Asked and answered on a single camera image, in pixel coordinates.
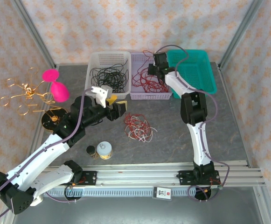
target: floral wallpaper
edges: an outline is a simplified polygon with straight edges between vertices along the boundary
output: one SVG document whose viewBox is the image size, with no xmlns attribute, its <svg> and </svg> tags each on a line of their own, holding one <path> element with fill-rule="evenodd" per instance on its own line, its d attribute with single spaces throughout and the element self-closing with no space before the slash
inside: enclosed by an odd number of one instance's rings
<svg viewBox="0 0 271 224">
<path fill-rule="evenodd" d="M 20 83 L 25 82 L 29 79 L 27 70 L 35 66 L 39 72 L 33 79 L 39 82 L 42 72 L 49 67 L 11 1 L 0 0 L 0 97 L 20 94 L 16 87 L 7 88 L 5 80 L 16 77 Z M 10 106 L 0 106 L 1 172 L 13 169 L 26 158 L 34 136 L 39 114 L 19 116 L 16 109 L 22 102 L 23 99 L 19 99 L 11 102 Z"/>
<path fill-rule="evenodd" d="M 271 0 L 259 12 L 223 74 L 252 163 L 271 196 Z"/>
<path fill-rule="evenodd" d="M 220 61 L 252 0 L 22 0 L 55 63 L 102 50 L 205 49 Z"/>
</svg>

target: gold wire sculpture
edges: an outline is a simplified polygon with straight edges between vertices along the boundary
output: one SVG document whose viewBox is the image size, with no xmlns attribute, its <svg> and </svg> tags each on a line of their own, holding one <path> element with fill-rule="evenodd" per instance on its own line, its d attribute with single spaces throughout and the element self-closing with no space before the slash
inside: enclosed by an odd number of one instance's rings
<svg viewBox="0 0 271 224">
<path fill-rule="evenodd" d="M 51 92 L 46 92 L 46 93 L 40 93 L 38 91 L 39 86 L 44 83 L 45 81 L 40 82 L 38 85 L 34 85 L 32 82 L 32 77 L 33 75 L 36 75 L 38 73 L 39 69 L 38 68 L 30 68 L 28 69 L 28 75 L 30 75 L 30 83 L 22 83 L 21 85 L 19 85 L 17 83 L 17 80 L 15 78 L 8 78 L 5 82 L 5 84 L 8 87 L 12 87 L 12 86 L 17 86 L 20 87 L 22 90 L 22 93 L 19 95 L 14 95 L 14 96 L 3 96 L 0 98 L 0 106 L 7 106 L 11 103 L 11 100 L 17 97 L 25 97 L 25 102 L 24 102 L 24 106 L 26 106 L 27 111 L 25 112 L 20 112 L 20 109 L 23 108 L 23 105 L 20 105 L 17 108 L 17 113 L 21 116 L 25 116 L 27 115 L 29 112 L 45 112 L 46 114 L 49 115 L 49 117 L 51 118 L 52 121 L 56 121 L 58 120 L 58 117 L 52 112 L 53 110 L 60 110 L 61 107 L 55 106 L 53 104 L 55 104 L 56 102 L 53 100 L 53 94 Z M 38 96 L 43 103 L 49 105 L 49 106 L 53 106 L 54 108 L 50 109 L 50 111 L 52 112 L 53 116 L 51 116 L 49 113 L 47 113 L 44 110 L 36 110 L 33 109 L 35 107 L 38 106 L 38 104 L 33 103 L 34 101 L 34 96 Z"/>
</svg>

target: pink egg-shaped object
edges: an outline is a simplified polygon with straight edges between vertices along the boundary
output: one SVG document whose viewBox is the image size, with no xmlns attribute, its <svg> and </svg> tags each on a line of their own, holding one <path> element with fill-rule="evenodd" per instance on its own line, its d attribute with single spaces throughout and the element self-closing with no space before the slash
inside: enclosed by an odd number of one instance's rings
<svg viewBox="0 0 271 224">
<path fill-rule="evenodd" d="M 56 102 L 65 102 L 70 97 L 67 87 L 60 82 L 53 82 L 50 91 Z"/>
<path fill-rule="evenodd" d="M 45 82 L 54 82 L 55 80 L 57 80 L 57 78 L 59 78 L 59 72 L 55 69 L 49 69 L 47 71 L 45 71 L 42 75 L 42 79 Z"/>
</svg>

